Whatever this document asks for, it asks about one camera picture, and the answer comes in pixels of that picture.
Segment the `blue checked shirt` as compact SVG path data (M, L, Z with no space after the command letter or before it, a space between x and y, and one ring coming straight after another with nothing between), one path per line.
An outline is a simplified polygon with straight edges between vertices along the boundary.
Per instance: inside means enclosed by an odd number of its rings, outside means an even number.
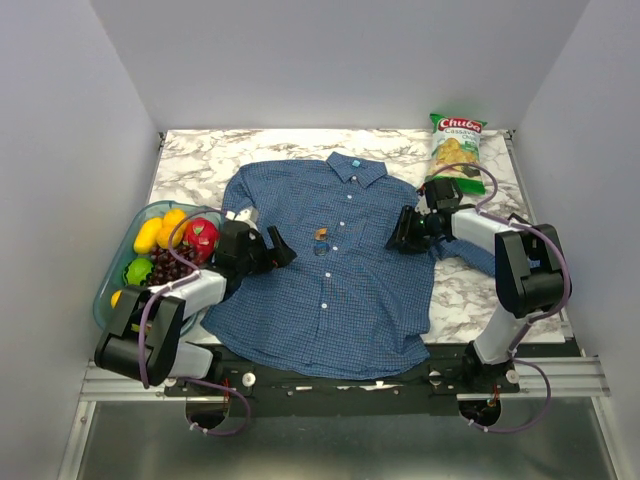
M245 278L203 328L241 357L308 376L368 380L415 367L428 357L422 337L437 262L458 257L494 273L493 256L464 241L418 255L386 250L401 209L417 200L383 163L339 153L242 166L224 209L254 207L259 229L276 226L297 258ZM314 238L320 228L324 241ZM318 242L326 255L314 254Z

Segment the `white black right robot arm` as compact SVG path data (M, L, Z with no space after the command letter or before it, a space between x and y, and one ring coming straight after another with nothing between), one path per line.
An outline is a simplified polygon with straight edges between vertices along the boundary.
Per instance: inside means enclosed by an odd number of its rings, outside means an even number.
M388 250L426 253L443 241L464 240L494 257L499 304L482 333L466 347L460 379L480 392L513 365L517 347L538 321L555 315L572 285L555 228L528 225L516 217L492 217L464 204L456 181L430 177L418 189L415 207L401 210Z

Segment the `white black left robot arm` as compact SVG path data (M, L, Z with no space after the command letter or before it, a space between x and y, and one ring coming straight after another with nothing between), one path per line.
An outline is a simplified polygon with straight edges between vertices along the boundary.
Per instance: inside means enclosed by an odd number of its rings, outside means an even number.
M222 225L213 265L162 286L127 286L104 328L94 354L95 364L158 386L168 378L187 378L201 395L214 393L222 380L211 350L181 340L186 318L228 298L252 274L263 274L294 261L297 254L275 226L267 232L272 246L247 221Z

